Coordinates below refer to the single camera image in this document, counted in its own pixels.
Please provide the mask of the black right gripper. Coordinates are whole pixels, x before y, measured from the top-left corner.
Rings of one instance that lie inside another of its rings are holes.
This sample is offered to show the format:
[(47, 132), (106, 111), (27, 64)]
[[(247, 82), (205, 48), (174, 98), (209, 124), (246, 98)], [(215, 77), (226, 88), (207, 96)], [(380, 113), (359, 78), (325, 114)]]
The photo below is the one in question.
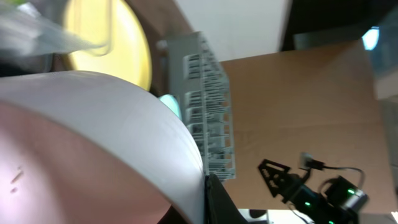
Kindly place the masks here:
[(296, 210), (315, 223), (330, 223), (320, 196), (298, 177), (289, 175), (290, 167), (264, 159), (257, 168), (273, 197), (281, 193), (284, 203), (293, 204)]

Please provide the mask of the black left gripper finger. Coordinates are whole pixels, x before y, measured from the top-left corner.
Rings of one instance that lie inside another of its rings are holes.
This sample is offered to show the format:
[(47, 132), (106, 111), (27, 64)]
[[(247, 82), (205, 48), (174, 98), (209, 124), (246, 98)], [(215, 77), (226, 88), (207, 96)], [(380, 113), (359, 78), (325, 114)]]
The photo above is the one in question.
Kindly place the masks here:
[(208, 224), (248, 224), (215, 174), (205, 177), (205, 219)]

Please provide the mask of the white rice bowl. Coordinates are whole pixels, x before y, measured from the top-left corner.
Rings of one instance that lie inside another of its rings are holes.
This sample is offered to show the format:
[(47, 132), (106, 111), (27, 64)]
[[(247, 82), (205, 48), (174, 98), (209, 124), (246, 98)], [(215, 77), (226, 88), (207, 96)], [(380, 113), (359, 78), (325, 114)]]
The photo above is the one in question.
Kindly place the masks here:
[(1, 79), (2, 223), (205, 220), (203, 163), (157, 97), (95, 72)]

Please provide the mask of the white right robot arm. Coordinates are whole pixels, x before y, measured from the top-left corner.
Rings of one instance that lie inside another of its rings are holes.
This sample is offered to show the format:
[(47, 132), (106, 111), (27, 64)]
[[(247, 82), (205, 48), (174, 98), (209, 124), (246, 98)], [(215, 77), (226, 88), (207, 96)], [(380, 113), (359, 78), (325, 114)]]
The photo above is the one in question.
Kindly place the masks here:
[[(359, 222), (359, 211), (368, 202), (368, 195), (362, 190), (365, 181), (363, 170), (355, 167), (330, 167), (324, 162), (304, 154), (300, 159), (304, 176), (290, 172), (290, 167), (264, 159), (257, 167), (271, 195), (282, 196), (282, 203), (309, 217), (313, 223), (347, 224)], [(317, 191), (305, 185), (312, 170), (354, 170), (360, 173), (359, 183), (339, 175), (322, 182)]]

